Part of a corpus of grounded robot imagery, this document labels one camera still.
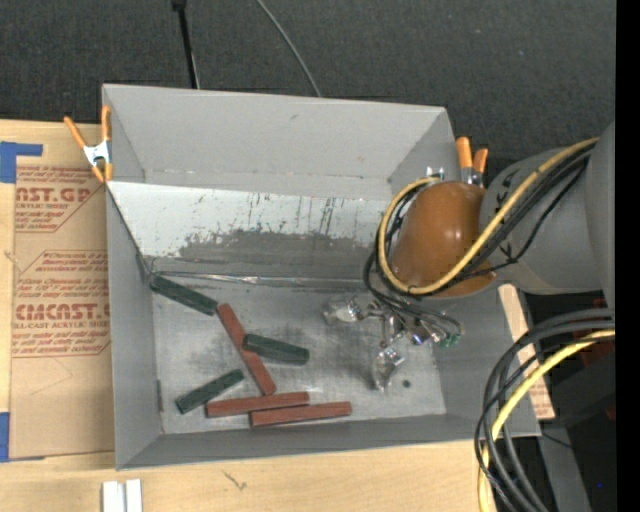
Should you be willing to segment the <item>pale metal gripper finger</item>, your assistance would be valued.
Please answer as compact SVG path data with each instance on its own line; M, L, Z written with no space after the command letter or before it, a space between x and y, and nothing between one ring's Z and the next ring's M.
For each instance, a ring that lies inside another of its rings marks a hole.
M322 315L328 325L353 323L362 319L362 310L353 298L336 298L324 305Z
M375 388L384 392L404 362L404 356L396 348L387 346L381 349L374 358L371 370Z

